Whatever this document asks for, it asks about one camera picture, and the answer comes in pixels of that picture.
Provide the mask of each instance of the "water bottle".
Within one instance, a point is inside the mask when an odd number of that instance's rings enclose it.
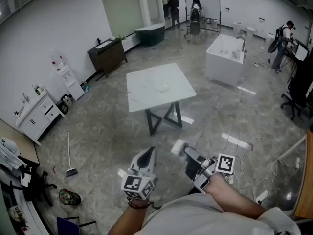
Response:
[[[57,71],[65,65],[65,63],[63,62],[62,56],[57,51],[54,51],[51,53],[51,59],[52,59],[52,64]]]

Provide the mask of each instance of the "white bathtub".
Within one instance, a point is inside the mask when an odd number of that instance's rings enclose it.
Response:
[[[236,86],[244,61],[243,43],[242,38],[220,34],[206,50],[205,75]]]

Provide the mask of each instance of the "man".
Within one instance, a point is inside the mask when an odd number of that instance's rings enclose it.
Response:
[[[278,43],[277,56],[275,57],[275,60],[272,66],[272,69],[276,74],[279,71],[282,72],[280,68],[280,63],[282,62],[283,57],[285,55],[285,48],[287,47],[287,44],[292,42],[292,40],[290,40],[290,30],[293,28],[293,26],[294,24],[290,20],[282,26],[284,36],[281,42]]]
[[[244,197],[220,173],[210,177],[207,194],[176,199],[152,213],[128,207],[109,235],[300,235],[297,225],[279,208],[266,211]],[[146,200],[133,200],[145,207]]]
[[[175,20],[177,21],[177,29],[180,29],[180,22],[179,22],[179,1],[178,0],[169,0],[167,2],[172,18],[172,28],[175,28]]]

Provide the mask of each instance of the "white cabinet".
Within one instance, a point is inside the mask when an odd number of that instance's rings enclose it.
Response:
[[[44,90],[39,96],[36,95],[36,98],[31,98],[30,103],[16,120],[16,126],[36,144],[41,145],[38,138],[58,115],[64,117]]]
[[[24,133],[27,133],[28,136],[32,136],[36,139],[48,124],[49,119],[38,109],[21,129]]]

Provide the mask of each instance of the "floor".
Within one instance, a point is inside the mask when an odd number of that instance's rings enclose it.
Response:
[[[216,33],[203,35],[198,43],[188,42],[183,35],[186,30],[169,30],[163,42],[153,48],[138,47],[127,54],[128,63],[123,63],[109,78],[90,82],[90,91],[74,103],[66,114],[44,135],[42,146],[36,146],[39,170],[49,173],[47,181],[58,186],[49,190],[53,207],[38,202],[43,217],[54,233],[56,218],[80,216],[80,223],[96,220],[96,225],[83,227],[84,234],[106,234],[127,207],[126,195],[120,190],[122,170],[127,171],[132,157],[139,151],[155,146],[157,149],[156,176],[159,181],[151,199],[158,205],[188,193],[192,182],[185,175],[186,162],[171,153],[177,139],[195,146],[210,157],[220,152],[243,156],[243,172],[240,175],[240,160],[235,163],[233,186],[245,196],[271,189],[272,163],[304,134],[307,117],[295,117],[291,121],[291,109],[280,109],[284,102],[281,93],[286,88],[290,68],[275,74],[266,65],[255,67],[254,62],[268,63],[269,54],[262,39],[254,37],[246,43],[246,56],[242,77],[234,88],[204,76],[205,51],[217,37]],[[232,31],[222,28],[222,34]],[[170,62],[177,62],[194,90],[196,97],[180,102],[181,113],[193,123],[183,122],[183,128],[162,121],[154,137],[149,135],[143,111],[128,110],[126,74]],[[163,116],[169,105],[153,108]],[[67,132],[70,131],[72,166],[78,174],[66,178],[68,169]],[[304,145],[286,158],[294,165],[295,158],[304,160]],[[278,174],[273,181],[270,197],[264,207],[292,209],[301,184],[303,168],[296,172],[293,167],[278,163]],[[63,205],[58,193],[66,188],[79,194],[78,206]]]

